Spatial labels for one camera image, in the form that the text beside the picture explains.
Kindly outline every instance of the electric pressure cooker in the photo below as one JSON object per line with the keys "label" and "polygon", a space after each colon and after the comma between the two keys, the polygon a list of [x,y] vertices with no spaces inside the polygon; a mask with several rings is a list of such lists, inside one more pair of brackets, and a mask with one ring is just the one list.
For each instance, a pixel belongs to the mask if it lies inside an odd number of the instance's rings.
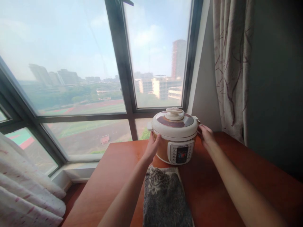
{"label": "electric pressure cooker", "polygon": [[197,117],[176,107],[157,113],[147,124],[147,129],[153,131],[155,139],[161,134],[162,140],[156,154],[158,158],[171,165],[188,163],[193,154],[199,124]]}

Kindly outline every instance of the sky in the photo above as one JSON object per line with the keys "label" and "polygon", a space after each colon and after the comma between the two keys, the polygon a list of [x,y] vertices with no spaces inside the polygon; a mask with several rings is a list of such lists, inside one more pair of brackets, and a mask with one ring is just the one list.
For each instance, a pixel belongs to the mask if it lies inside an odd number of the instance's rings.
{"label": "sky", "polygon": [[[190,0],[124,3],[133,72],[171,75],[172,43],[187,40]],[[35,80],[28,64],[78,76],[118,75],[104,0],[4,0],[0,56],[17,80]]]}

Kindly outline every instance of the patterned curtain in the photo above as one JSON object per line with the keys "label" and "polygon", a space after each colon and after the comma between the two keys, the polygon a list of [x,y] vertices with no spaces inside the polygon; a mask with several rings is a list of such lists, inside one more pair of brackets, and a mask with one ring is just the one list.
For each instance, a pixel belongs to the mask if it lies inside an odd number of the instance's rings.
{"label": "patterned curtain", "polygon": [[215,72],[222,129],[247,143],[247,83],[254,0],[213,0]]}
{"label": "patterned curtain", "polygon": [[0,226],[50,226],[62,222],[65,192],[0,133]]}

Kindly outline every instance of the wooden table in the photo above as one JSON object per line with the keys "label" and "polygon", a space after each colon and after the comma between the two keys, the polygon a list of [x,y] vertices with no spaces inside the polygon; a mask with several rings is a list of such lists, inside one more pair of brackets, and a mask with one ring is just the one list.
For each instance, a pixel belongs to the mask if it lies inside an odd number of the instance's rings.
{"label": "wooden table", "polygon": [[[303,223],[303,184],[224,132],[215,133],[215,138],[238,169],[290,224]],[[63,227],[97,226],[142,157],[146,145],[147,140],[110,144]],[[152,164],[159,168],[170,167],[157,157]],[[199,138],[192,160],[178,168],[195,226],[244,226]],[[144,186],[131,226],[142,226],[143,200]]]}

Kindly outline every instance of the pressure cooker lid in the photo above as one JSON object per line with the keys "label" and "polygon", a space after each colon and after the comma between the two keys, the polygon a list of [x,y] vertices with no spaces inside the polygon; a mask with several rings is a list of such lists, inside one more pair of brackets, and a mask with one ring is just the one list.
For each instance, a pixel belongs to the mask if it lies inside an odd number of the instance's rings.
{"label": "pressure cooker lid", "polygon": [[198,119],[176,107],[167,108],[153,117],[148,130],[169,137],[172,141],[174,138],[183,138],[186,141],[197,134]]}
{"label": "pressure cooker lid", "polygon": [[188,127],[195,121],[191,115],[176,107],[167,108],[166,111],[158,113],[156,120],[162,125],[173,128]]}

